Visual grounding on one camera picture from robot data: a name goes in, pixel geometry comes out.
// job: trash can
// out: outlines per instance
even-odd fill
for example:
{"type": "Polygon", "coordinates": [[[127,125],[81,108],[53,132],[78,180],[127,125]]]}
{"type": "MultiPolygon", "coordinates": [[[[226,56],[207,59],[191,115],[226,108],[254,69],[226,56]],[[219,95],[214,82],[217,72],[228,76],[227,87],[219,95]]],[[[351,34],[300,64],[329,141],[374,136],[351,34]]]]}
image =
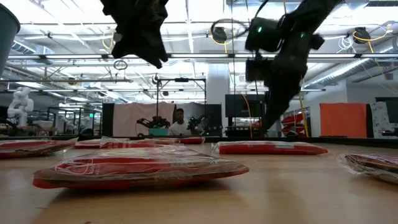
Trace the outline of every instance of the trash can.
{"type": "Polygon", "coordinates": [[[0,3],[0,75],[4,70],[14,38],[21,29],[17,17],[0,3]]]}

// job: wooden table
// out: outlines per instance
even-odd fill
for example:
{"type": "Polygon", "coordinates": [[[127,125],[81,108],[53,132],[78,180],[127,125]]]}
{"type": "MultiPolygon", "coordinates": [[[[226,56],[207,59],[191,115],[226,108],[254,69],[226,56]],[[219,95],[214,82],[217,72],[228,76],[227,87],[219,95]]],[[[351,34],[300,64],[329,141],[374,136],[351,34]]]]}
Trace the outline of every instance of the wooden table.
{"type": "MultiPolygon", "coordinates": [[[[0,161],[0,223],[398,223],[398,185],[353,176],[337,163],[342,152],[388,150],[324,146],[330,153],[323,156],[225,156],[251,171],[189,189],[140,192],[42,190],[31,185],[35,170],[89,150],[0,161]]],[[[192,148],[206,151],[210,145],[192,148]]]]}

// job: ceiling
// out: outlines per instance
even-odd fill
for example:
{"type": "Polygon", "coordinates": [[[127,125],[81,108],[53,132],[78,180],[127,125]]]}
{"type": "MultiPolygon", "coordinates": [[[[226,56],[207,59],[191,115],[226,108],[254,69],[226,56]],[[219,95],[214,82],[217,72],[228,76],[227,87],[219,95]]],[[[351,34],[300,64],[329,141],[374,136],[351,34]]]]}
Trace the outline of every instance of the ceiling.
{"type": "MultiPolygon", "coordinates": [[[[34,0],[0,0],[10,11],[12,11],[20,23],[21,31],[16,41],[30,49],[40,49],[45,46],[46,50],[56,54],[108,54],[111,52],[112,36],[116,24],[112,17],[104,16],[103,5],[100,0],[42,0],[44,8],[33,3],[34,0]]],[[[246,22],[252,18],[258,7],[259,1],[249,1],[249,7],[245,4],[236,4],[230,7],[224,0],[172,0],[166,5],[168,18],[161,27],[161,34],[167,53],[180,54],[247,54],[244,50],[245,38],[238,38],[228,45],[216,44],[208,35],[213,21],[231,18],[246,22]]],[[[335,10],[324,21],[317,30],[325,37],[326,42],[320,50],[314,51],[321,54],[351,53],[353,49],[357,52],[369,51],[368,45],[353,44],[352,47],[344,49],[341,45],[342,36],[352,34],[355,27],[366,27],[372,38],[383,36],[386,33],[387,24],[389,33],[386,38],[376,40],[374,45],[393,37],[398,31],[394,16],[396,7],[364,7],[369,1],[358,1],[362,4],[344,4],[335,10]]],[[[287,1],[287,10],[291,11],[300,1],[287,1]]],[[[260,17],[279,19],[284,13],[284,4],[281,1],[271,1],[260,12],[260,17]]],[[[237,24],[224,24],[227,29],[239,30],[237,24]]],[[[11,54],[21,54],[12,50],[11,54]]],[[[53,92],[52,97],[64,98],[74,96],[80,98],[79,102],[103,100],[108,97],[116,101],[140,101],[154,102],[156,92],[144,91],[156,89],[152,82],[154,75],[160,78],[206,78],[209,63],[227,63],[231,74],[231,88],[234,84],[240,90],[248,92],[252,83],[244,81],[245,63],[231,59],[217,62],[216,58],[191,59],[189,55],[185,60],[170,59],[160,70],[148,65],[145,61],[134,58],[126,59],[129,64],[125,70],[117,71],[113,67],[114,60],[83,60],[52,59],[50,64],[38,63],[33,60],[9,60],[9,65],[14,68],[26,70],[29,74],[18,72],[19,78],[44,78],[67,80],[75,78],[79,80],[90,80],[90,82],[77,82],[75,85],[64,83],[41,83],[35,86],[41,89],[86,90],[81,93],[53,92]],[[134,90],[118,91],[112,94],[99,95],[89,89],[112,89],[112,90],[134,90]]],[[[336,65],[334,61],[316,61],[308,63],[306,80],[313,80],[321,72],[336,65]]],[[[163,89],[169,91],[168,96],[160,95],[161,100],[173,101],[203,101],[203,82],[175,83],[169,82],[163,89]]]]}

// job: man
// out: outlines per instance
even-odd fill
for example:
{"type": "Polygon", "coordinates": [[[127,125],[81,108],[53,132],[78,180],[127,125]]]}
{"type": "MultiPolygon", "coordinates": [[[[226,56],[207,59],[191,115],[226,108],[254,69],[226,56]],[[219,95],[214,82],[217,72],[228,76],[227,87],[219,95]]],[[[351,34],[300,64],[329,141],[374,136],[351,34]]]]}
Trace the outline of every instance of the man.
{"type": "Polygon", "coordinates": [[[188,128],[188,122],[184,120],[184,110],[179,108],[176,110],[177,121],[169,127],[169,136],[189,136],[197,133],[191,133],[188,128]]]}

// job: desk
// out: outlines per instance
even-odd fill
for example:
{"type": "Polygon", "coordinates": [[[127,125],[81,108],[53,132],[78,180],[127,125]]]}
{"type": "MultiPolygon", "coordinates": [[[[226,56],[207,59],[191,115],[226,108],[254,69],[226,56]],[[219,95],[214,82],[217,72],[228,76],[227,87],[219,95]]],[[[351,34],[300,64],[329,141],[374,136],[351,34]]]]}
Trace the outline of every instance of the desk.
{"type": "MultiPolygon", "coordinates": [[[[0,223],[39,224],[396,224],[398,185],[355,177],[341,168],[342,152],[388,149],[323,145],[322,156],[233,156],[247,174],[177,190],[89,192],[42,190],[35,170],[91,152],[0,161],[0,223]]],[[[209,144],[192,146],[207,151],[209,144]]]]}

